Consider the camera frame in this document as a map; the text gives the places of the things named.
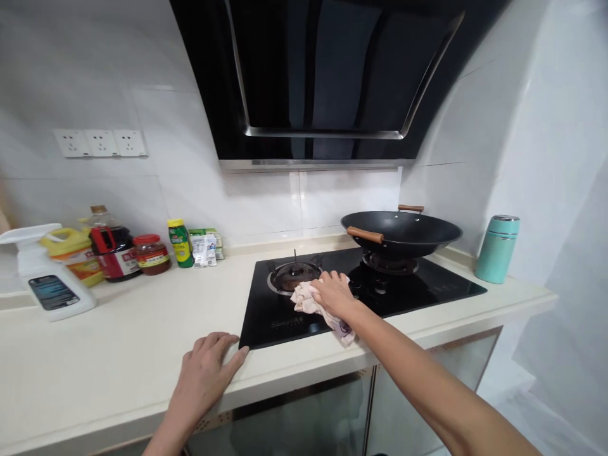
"black range hood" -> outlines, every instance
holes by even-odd
[[[171,0],[227,170],[413,160],[508,0]]]

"soy sauce bottle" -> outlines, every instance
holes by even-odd
[[[91,227],[91,249],[101,264],[108,282],[123,282],[141,274],[137,264],[133,236],[105,206],[91,206],[92,217],[87,220]]]

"spray nozzle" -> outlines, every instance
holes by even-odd
[[[26,228],[17,228],[0,235],[0,244],[17,244],[17,247],[21,249],[28,244],[38,242],[48,232],[60,228],[62,228],[61,224],[47,224]]]

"cloth rag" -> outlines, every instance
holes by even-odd
[[[344,345],[350,345],[355,340],[355,331],[346,322],[328,313],[321,304],[315,301],[313,293],[318,294],[319,291],[312,286],[312,282],[300,282],[291,295],[291,301],[295,304],[293,310],[305,314],[321,315],[327,326],[336,331],[340,341]]]

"wall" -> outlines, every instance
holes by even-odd
[[[401,202],[456,223],[464,235],[453,245],[473,255],[547,3],[511,2],[443,103],[414,168],[403,171]]]
[[[515,359],[536,376],[532,393],[608,453],[606,201],[608,160],[573,215],[576,223],[547,281],[559,301],[530,319]]]
[[[342,232],[347,213],[396,207],[398,169],[223,174],[168,0],[141,5],[0,6],[0,188],[18,225],[76,226],[105,204],[134,234],[183,217],[243,244]],[[142,130],[149,158],[66,159],[53,128]]]
[[[558,293],[547,280],[607,153],[606,4],[551,2],[485,213],[486,220],[497,213],[521,217],[509,274]],[[482,391],[495,391],[509,381],[530,384],[529,376],[510,361],[524,331],[528,340],[534,337],[530,331],[542,334],[538,323],[525,327],[525,320],[504,327]],[[541,377],[548,373],[540,366],[528,371]]]

